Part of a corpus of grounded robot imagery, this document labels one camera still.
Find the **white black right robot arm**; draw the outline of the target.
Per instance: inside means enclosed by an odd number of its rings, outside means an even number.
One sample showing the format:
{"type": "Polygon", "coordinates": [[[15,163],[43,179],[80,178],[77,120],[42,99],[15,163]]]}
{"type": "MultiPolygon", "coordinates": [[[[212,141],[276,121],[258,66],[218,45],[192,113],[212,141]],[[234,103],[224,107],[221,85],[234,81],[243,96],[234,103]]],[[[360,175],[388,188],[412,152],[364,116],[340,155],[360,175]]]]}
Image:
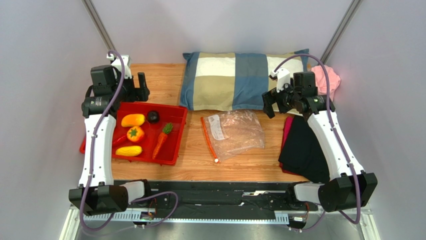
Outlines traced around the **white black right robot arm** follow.
{"type": "Polygon", "coordinates": [[[264,92],[263,112],[275,117],[273,104],[280,113],[296,110],[319,141],[325,156],[330,181],[298,182],[289,187],[291,203],[311,202],[330,212],[359,209],[368,204],[378,179],[367,173],[352,153],[340,129],[335,107],[329,96],[320,95],[311,71],[290,73],[285,68],[273,70],[269,77],[276,87],[264,92]]]}

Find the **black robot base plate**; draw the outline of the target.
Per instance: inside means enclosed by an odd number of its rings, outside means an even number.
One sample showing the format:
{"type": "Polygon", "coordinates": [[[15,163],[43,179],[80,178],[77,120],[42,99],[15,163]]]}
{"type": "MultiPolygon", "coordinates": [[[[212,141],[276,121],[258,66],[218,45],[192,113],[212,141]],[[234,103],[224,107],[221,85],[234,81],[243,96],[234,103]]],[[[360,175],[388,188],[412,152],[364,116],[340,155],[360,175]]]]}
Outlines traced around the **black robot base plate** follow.
{"type": "Polygon", "coordinates": [[[130,204],[155,210],[155,216],[184,220],[273,220],[283,211],[304,216],[313,203],[289,203],[287,182],[148,181],[153,200],[130,204]]]}

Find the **yellow toy lemon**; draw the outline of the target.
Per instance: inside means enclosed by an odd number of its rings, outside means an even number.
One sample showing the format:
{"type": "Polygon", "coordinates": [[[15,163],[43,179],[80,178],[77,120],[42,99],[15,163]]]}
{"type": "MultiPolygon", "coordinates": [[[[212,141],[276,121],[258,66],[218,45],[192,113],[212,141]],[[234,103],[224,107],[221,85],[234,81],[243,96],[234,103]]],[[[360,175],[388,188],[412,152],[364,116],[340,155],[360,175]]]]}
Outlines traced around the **yellow toy lemon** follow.
{"type": "Polygon", "coordinates": [[[131,145],[131,146],[123,146],[116,149],[115,154],[118,156],[125,157],[136,157],[143,152],[141,146],[131,145]]]}

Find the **orange yellow toy mango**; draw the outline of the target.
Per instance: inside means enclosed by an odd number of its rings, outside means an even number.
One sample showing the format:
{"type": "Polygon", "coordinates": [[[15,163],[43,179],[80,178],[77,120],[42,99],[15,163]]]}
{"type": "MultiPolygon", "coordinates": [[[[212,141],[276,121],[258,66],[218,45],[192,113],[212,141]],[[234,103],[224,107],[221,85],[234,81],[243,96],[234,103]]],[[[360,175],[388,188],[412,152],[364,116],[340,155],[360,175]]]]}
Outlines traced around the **orange yellow toy mango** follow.
{"type": "Polygon", "coordinates": [[[121,120],[121,126],[124,128],[140,127],[146,121],[144,114],[133,113],[125,115],[121,120]]]}

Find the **orange toy persimmon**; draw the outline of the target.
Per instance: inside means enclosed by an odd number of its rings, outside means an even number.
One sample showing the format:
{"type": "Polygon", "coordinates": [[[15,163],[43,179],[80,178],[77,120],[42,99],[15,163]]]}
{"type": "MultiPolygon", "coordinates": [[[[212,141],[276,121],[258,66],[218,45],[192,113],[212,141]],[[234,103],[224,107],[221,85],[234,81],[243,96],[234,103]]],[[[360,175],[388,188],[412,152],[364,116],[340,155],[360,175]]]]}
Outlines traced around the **orange toy persimmon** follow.
{"type": "Polygon", "coordinates": [[[127,139],[133,143],[141,142],[145,135],[145,131],[140,126],[133,126],[126,133],[127,139]]]}

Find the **orange toy carrot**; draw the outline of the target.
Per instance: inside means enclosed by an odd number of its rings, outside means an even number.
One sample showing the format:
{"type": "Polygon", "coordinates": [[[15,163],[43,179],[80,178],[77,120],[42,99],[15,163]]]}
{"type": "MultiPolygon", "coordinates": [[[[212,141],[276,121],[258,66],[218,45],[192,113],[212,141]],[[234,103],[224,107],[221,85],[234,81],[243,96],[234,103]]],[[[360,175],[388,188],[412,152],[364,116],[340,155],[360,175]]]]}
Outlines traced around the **orange toy carrot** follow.
{"type": "Polygon", "coordinates": [[[155,159],[157,158],[157,156],[159,155],[159,153],[160,153],[160,150],[161,150],[162,146],[165,144],[165,142],[166,142],[166,140],[167,140],[167,138],[168,138],[168,135],[172,132],[172,130],[173,130],[173,124],[172,124],[171,122],[169,122],[169,123],[167,123],[167,124],[163,127],[162,131],[161,131],[161,132],[160,132],[160,134],[158,135],[158,138],[157,138],[157,142],[156,142],[155,148],[154,148],[154,150],[153,150],[153,152],[152,152],[152,158],[153,158],[154,160],[155,160],[155,159]]]}

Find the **red toy chili pepper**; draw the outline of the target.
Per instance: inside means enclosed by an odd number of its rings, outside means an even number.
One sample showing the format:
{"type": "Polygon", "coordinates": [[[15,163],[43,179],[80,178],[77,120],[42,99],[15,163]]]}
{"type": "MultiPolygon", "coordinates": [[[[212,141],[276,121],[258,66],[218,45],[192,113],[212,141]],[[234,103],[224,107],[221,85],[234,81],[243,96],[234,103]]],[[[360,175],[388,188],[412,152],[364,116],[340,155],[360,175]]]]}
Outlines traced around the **red toy chili pepper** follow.
{"type": "Polygon", "coordinates": [[[128,138],[127,138],[127,135],[126,135],[126,134],[124,134],[124,135],[122,135],[122,136],[120,136],[120,137],[117,137],[116,139],[114,139],[114,140],[112,141],[112,147],[113,147],[113,148],[114,148],[114,147],[117,147],[117,146],[119,146],[119,145],[121,145],[121,144],[125,143],[127,140],[128,140],[128,138]]]}

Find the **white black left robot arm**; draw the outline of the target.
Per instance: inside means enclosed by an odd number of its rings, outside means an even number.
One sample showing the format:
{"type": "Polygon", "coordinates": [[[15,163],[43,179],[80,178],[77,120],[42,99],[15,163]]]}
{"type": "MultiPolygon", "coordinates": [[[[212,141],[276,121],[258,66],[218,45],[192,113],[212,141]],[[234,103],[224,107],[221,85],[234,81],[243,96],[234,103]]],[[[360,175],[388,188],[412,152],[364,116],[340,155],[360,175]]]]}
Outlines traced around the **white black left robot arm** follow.
{"type": "Polygon", "coordinates": [[[133,77],[112,65],[93,67],[90,75],[92,85],[81,105],[86,131],[84,166],[78,187],[69,190],[68,199],[86,216],[120,213],[150,194],[151,188],[145,179],[114,184],[112,153],[117,112],[122,102],[146,102],[150,91],[143,72],[137,74],[139,87],[135,87],[133,77]]]}

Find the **clear orange zip top bag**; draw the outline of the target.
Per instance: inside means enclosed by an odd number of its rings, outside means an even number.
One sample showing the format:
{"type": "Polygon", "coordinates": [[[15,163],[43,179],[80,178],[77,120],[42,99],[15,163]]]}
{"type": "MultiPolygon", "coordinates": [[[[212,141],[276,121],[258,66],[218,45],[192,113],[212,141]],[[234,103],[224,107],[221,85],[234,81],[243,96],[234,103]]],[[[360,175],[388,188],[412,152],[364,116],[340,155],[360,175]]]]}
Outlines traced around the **clear orange zip top bag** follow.
{"type": "Polygon", "coordinates": [[[252,110],[221,111],[201,117],[200,122],[215,163],[251,149],[265,148],[264,130],[252,110]]]}

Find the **dark purple toy fruit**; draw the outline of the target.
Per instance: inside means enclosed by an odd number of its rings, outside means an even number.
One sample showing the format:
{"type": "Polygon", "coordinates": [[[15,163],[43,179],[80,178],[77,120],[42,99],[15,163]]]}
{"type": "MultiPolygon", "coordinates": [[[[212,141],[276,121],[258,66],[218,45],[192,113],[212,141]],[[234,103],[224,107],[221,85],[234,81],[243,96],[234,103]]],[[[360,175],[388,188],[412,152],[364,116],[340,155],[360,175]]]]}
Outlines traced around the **dark purple toy fruit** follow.
{"type": "Polygon", "coordinates": [[[146,115],[146,119],[150,124],[156,124],[160,121],[160,114],[155,110],[149,111],[146,115]]]}

